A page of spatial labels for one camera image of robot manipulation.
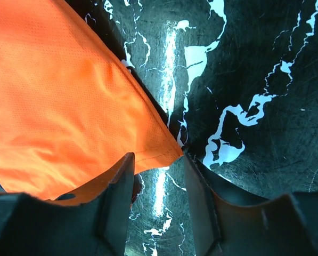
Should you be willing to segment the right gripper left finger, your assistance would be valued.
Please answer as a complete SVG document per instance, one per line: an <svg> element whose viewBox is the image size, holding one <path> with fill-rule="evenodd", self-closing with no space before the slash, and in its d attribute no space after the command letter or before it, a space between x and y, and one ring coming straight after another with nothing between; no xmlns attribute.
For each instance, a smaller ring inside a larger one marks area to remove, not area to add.
<svg viewBox="0 0 318 256"><path fill-rule="evenodd" d="M0 255L123 255L135 155L56 200L0 187Z"/></svg>

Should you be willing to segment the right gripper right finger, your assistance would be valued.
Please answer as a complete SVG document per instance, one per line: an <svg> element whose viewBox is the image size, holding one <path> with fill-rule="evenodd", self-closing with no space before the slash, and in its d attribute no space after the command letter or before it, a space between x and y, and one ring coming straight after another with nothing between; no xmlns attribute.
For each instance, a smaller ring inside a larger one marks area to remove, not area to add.
<svg viewBox="0 0 318 256"><path fill-rule="evenodd" d="M318 255L318 192L267 199L184 156L197 255Z"/></svg>

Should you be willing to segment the orange t shirt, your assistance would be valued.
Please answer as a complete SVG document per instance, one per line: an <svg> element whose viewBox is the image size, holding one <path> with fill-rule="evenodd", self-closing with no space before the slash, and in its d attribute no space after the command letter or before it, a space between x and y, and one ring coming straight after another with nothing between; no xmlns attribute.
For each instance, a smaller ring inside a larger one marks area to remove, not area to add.
<svg viewBox="0 0 318 256"><path fill-rule="evenodd" d="M0 184L43 200L126 153L135 172L182 150L129 70L65 1L0 1Z"/></svg>

